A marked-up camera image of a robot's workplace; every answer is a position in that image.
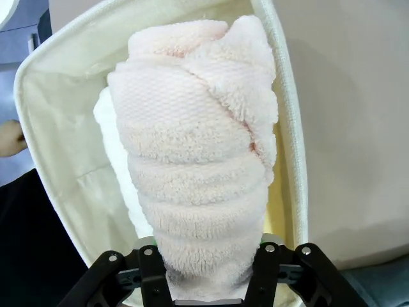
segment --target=teal fabric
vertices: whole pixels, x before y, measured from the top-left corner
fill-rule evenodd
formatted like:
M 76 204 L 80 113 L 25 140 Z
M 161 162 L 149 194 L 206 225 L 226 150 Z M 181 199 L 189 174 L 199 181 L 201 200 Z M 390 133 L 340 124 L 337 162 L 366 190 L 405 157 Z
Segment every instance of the teal fabric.
M 369 307 L 409 306 L 409 256 L 342 274 Z

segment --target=pink towel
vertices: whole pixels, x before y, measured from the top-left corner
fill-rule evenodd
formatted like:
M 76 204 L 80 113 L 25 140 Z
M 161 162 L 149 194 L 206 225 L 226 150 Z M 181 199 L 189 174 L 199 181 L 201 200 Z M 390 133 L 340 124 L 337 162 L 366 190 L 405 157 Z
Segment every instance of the pink towel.
M 244 297 L 276 147 L 274 59 L 254 16 L 145 29 L 109 74 L 173 299 Z

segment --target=person's hand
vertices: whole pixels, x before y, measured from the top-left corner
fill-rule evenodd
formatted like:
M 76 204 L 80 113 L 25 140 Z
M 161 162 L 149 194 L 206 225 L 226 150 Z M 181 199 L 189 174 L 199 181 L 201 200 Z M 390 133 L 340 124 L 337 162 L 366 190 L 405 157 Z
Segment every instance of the person's hand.
M 10 157 L 27 148 L 21 125 L 9 120 L 0 125 L 0 157 Z

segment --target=table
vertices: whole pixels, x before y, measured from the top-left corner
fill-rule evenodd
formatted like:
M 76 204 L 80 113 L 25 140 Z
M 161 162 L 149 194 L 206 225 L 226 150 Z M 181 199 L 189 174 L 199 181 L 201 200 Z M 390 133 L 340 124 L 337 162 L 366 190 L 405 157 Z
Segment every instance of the table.
M 50 0 L 54 31 L 98 0 Z M 409 2 L 276 0 L 298 87 L 310 240 L 341 268 L 409 252 Z

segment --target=white round object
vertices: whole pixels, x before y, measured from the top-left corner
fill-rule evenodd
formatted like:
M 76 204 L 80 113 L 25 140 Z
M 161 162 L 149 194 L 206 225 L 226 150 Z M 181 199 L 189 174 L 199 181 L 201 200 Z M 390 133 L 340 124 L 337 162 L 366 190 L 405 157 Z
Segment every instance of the white round object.
M 20 0 L 0 0 L 0 29 L 13 16 Z

